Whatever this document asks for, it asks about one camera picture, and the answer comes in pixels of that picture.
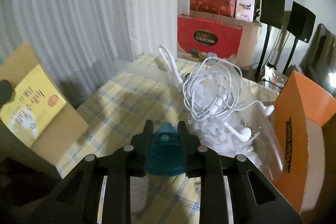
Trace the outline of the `teal capped clear bottle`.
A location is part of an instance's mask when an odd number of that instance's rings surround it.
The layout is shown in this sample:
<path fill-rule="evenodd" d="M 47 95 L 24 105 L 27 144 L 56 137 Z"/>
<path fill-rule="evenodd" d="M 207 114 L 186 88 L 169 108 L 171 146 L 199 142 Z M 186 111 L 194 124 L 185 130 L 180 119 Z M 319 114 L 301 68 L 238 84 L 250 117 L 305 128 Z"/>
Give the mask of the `teal capped clear bottle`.
<path fill-rule="evenodd" d="M 130 208 L 132 213 L 142 211 L 147 203 L 149 175 L 174 177 L 183 174 L 182 148 L 177 131 L 171 123 L 150 134 L 145 152 L 145 176 L 130 178 Z"/>

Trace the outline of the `clear plastic bag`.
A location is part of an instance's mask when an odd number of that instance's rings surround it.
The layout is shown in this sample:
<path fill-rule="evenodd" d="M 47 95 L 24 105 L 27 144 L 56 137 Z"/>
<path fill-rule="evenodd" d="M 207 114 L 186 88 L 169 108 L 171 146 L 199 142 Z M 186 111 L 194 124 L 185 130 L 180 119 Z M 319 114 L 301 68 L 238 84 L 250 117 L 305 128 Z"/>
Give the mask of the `clear plastic bag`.
<path fill-rule="evenodd" d="M 233 67 L 197 68 L 186 75 L 183 102 L 193 134 L 219 155 L 244 155 L 272 182 L 287 170 L 284 154 L 268 121 L 273 106 L 251 93 Z"/>

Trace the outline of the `white earphones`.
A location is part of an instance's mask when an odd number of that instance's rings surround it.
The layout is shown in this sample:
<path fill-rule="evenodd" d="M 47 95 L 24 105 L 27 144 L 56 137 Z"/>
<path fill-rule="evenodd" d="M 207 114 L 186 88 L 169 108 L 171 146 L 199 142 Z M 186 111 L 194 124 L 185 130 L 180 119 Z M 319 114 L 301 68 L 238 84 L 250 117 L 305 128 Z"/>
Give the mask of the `white earphones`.
<path fill-rule="evenodd" d="M 245 127 L 237 130 L 229 124 L 233 113 L 258 104 L 265 116 L 274 111 L 274 106 L 265 106 L 261 101 L 241 102 L 243 91 L 242 71 L 232 62 L 216 56 L 206 57 L 195 65 L 184 77 L 180 75 L 172 53 L 165 46 L 158 46 L 158 52 L 171 73 L 178 91 L 183 95 L 183 103 L 196 122 L 217 119 L 224 129 L 235 135 L 240 141 L 248 141 L 252 131 Z"/>

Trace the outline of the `yellow plaid tablecloth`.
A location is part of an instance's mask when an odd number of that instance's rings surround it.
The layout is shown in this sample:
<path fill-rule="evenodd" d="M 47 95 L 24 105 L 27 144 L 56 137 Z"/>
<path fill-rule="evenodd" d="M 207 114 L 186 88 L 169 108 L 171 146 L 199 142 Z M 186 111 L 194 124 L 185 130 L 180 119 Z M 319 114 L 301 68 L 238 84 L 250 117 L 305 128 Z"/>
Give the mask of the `yellow plaid tablecloth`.
<path fill-rule="evenodd" d="M 282 223 L 283 196 L 247 154 L 218 155 L 191 133 L 161 66 L 143 55 L 79 107 L 88 128 L 30 223 Z"/>

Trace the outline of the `brown cardboard box left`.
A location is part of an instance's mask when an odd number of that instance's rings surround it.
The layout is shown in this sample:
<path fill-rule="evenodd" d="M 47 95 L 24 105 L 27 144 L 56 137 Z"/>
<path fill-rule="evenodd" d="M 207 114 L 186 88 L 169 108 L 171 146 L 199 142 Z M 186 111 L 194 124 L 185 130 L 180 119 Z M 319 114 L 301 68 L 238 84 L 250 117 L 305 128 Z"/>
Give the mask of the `brown cardboard box left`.
<path fill-rule="evenodd" d="M 88 124 L 46 73 L 31 44 L 22 43 L 6 59 L 1 79 L 14 89 L 1 107 L 1 121 L 27 148 L 57 164 Z"/>

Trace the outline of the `silver foil snack bag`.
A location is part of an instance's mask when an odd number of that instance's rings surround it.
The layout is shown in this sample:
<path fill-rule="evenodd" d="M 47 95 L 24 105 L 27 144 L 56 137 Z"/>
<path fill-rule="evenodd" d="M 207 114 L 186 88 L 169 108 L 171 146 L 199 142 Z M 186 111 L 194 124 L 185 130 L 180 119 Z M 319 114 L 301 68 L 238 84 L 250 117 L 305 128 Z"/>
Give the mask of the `silver foil snack bag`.
<path fill-rule="evenodd" d="M 280 92 L 287 80 L 288 76 L 278 72 L 274 66 L 265 65 L 260 73 L 258 84 L 273 91 Z"/>

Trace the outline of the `red Collection gift bag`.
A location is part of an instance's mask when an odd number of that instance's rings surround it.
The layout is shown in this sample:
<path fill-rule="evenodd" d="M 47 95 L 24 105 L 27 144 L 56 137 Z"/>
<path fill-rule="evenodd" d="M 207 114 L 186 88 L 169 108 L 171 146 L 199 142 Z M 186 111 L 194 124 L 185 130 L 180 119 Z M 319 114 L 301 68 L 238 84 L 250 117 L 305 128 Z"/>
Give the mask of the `red Collection gift bag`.
<path fill-rule="evenodd" d="M 236 56 L 243 28 L 206 18 L 177 18 L 177 56 L 202 61 L 208 56 Z"/>

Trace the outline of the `orange cardboard box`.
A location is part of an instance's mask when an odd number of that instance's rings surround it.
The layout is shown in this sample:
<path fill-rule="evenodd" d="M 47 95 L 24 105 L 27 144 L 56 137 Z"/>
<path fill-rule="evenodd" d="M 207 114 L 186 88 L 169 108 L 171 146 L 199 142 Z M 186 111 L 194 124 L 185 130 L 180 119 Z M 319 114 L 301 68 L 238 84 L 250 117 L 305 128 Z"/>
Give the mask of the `orange cardboard box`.
<path fill-rule="evenodd" d="M 274 184 L 303 222 L 312 223 L 335 201 L 335 98 L 292 72 L 275 111 L 288 170 Z"/>

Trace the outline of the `white curtain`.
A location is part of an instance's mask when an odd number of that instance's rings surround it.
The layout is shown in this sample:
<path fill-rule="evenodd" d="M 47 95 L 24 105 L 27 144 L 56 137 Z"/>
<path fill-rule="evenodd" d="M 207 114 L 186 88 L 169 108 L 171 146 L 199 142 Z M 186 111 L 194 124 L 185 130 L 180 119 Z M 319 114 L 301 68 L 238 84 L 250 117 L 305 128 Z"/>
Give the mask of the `white curtain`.
<path fill-rule="evenodd" d="M 77 106 L 140 54 L 175 53 L 188 9 L 188 0 L 1 0 L 1 60 L 29 42 Z"/>

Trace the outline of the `brown bed headboard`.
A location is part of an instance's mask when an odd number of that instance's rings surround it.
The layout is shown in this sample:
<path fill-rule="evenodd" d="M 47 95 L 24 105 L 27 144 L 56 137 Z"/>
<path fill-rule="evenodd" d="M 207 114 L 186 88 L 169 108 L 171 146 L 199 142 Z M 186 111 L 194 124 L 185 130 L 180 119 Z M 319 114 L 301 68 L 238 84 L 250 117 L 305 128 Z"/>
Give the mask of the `brown bed headboard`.
<path fill-rule="evenodd" d="M 335 97 L 335 34 L 322 23 L 317 26 L 300 67 L 307 78 Z"/>

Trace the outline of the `pink white package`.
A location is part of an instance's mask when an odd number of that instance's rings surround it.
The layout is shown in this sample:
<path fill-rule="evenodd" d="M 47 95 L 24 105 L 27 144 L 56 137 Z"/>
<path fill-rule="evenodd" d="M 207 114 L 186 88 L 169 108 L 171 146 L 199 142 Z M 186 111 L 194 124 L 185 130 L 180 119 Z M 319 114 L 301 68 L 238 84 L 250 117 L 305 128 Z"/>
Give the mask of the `pink white package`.
<path fill-rule="evenodd" d="M 255 0 L 236 0 L 235 19 L 253 22 Z"/>

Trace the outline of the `black speaker on stand left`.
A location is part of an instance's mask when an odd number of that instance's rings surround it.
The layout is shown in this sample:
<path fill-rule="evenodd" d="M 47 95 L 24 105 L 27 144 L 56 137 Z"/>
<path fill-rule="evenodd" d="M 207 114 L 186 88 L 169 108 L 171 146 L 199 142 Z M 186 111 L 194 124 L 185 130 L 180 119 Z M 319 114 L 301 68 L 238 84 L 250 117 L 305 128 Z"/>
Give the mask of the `black speaker on stand left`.
<path fill-rule="evenodd" d="M 260 22 L 266 24 L 267 28 L 260 60 L 255 72 L 255 79 L 258 78 L 262 69 L 272 27 L 279 30 L 282 28 L 284 21 L 284 9 L 285 0 L 261 0 Z"/>

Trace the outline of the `black speaker on stand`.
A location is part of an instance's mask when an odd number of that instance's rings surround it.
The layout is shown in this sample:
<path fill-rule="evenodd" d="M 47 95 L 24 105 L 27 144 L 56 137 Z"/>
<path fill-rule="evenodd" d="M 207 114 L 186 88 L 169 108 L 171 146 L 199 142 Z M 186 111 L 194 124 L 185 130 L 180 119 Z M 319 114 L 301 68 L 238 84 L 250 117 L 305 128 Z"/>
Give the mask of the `black speaker on stand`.
<path fill-rule="evenodd" d="M 258 78 L 262 69 L 272 27 L 279 30 L 282 28 L 284 21 L 284 9 L 285 0 L 261 0 L 260 22 L 266 24 L 267 28 L 260 60 L 255 72 L 255 79 Z"/>
<path fill-rule="evenodd" d="M 308 43 L 313 33 L 316 15 L 308 8 L 293 1 L 286 30 L 294 36 L 294 43 L 286 61 L 283 74 L 286 73 L 294 55 L 298 41 Z"/>

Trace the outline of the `black speaker on stand right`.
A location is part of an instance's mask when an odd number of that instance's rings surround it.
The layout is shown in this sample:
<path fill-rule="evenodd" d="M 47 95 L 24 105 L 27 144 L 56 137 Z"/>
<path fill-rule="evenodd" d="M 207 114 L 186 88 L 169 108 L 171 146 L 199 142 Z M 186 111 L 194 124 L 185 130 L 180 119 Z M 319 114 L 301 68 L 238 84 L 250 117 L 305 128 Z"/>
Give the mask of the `black speaker on stand right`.
<path fill-rule="evenodd" d="M 308 43 L 313 33 L 316 15 L 308 8 L 293 1 L 286 30 L 294 36 L 294 43 L 286 61 L 283 74 L 286 73 L 294 55 L 298 41 Z"/>

